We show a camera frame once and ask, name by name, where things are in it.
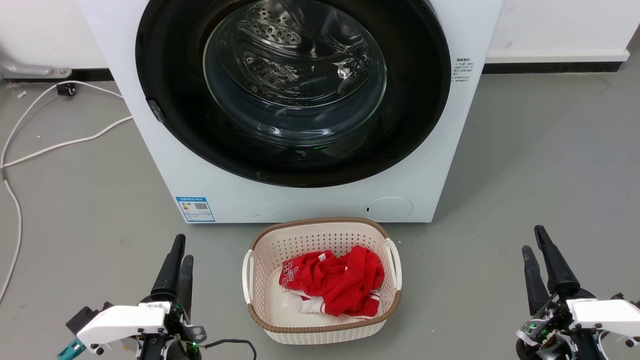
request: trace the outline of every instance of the laundry basket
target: laundry basket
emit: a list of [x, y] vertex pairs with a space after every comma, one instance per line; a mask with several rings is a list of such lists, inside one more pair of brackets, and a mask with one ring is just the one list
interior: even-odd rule
[[[283, 292], [278, 283], [283, 261], [323, 250], [342, 256], [355, 245], [376, 253], [385, 269], [376, 316], [358, 320], [346, 315], [299, 313], [300, 296]], [[270, 226], [246, 253], [242, 272], [249, 314], [272, 339], [283, 344], [329, 344], [371, 336], [400, 303], [402, 269], [397, 248], [382, 226], [364, 218], [317, 218]]]

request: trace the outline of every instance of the black cable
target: black cable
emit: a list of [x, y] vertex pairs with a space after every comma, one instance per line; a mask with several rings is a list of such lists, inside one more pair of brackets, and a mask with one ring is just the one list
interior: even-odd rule
[[214, 342], [212, 342], [210, 344], [203, 345], [202, 347], [204, 347], [204, 349], [208, 349], [210, 347], [214, 347], [216, 345], [220, 345], [220, 344], [224, 344], [224, 343], [244, 343], [244, 344], [247, 344], [247, 345], [249, 345], [251, 347], [251, 351], [253, 351], [253, 360], [255, 360], [255, 358], [258, 356], [258, 353], [255, 352], [255, 347], [253, 347], [253, 344], [249, 340], [222, 339], [222, 340], [214, 341]]

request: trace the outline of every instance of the brown basket rim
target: brown basket rim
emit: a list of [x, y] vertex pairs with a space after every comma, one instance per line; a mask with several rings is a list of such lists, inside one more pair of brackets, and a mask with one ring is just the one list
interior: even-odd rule
[[[374, 227], [376, 230], [384, 236], [385, 239], [389, 238], [387, 232], [380, 226], [377, 222], [373, 222], [366, 218], [355, 218], [355, 217], [334, 217], [334, 218], [313, 218], [306, 220], [296, 220], [290, 222], [283, 222], [281, 224], [275, 224], [267, 227], [258, 237], [255, 239], [253, 244], [251, 245], [251, 250], [255, 250], [255, 246], [258, 244], [258, 241], [262, 239], [265, 235], [270, 233], [271, 231], [285, 229], [287, 227], [301, 226], [301, 225], [311, 225], [311, 224], [327, 224], [332, 222], [359, 222], [361, 224], [367, 224]], [[249, 315], [256, 324], [262, 327], [266, 331], [277, 332], [281, 334], [301, 334], [301, 333], [314, 333], [314, 332], [330, 332], [330, 331], [342, 331], [342, 330], [350, 330], [357, 329], [359, 327], [365, 327], [370, 325], [375, 325], [377, 323], [381, 323], [386, 321], [398, 308], [400, 305], [400, 297], [402, 295], [401, 290], [396, 291], [396, 295], [394, 297], [394, 301], [391, 304], [389, 310], [387, 310], [384, 314], [368, 320], [363, 320], [361, 322], [353, 322], [353, 323], [345, 323], [342, 325], [329, 325], [329, 326], [312, 326], [312, 327], [280, 327], [273, 326], [265, 322], [261, 319], [258, 314], [255, 312], [253, 308], [253, 304], [248, 304], [247, 308], [249, 310]]]

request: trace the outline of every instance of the front-loading washing machine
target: front-loading washing machine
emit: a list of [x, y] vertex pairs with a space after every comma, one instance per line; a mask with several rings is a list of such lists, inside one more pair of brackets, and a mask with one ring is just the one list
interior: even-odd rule
[[187, 222], [430, 222], [502, 0], [80, 0]]

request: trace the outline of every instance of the sticker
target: sticker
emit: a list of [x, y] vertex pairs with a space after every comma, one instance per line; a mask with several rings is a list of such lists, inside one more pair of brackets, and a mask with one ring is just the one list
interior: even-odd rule
[[187, 222], [216, 222], [205, 197], [176, 197]]
[[471, 72], [474, 69], [474, 63], [470, 58], [457, 58], [453, 64], [453, 74], [451, 75], [452, 83], [468, 83], [471, 78]]
[[171, 302], [168, 301], [156, 301], [156, 302], [141, 302], [138, 304], [140, 307], [159, 307], [164, 310], [165, 314], [171, 311]]

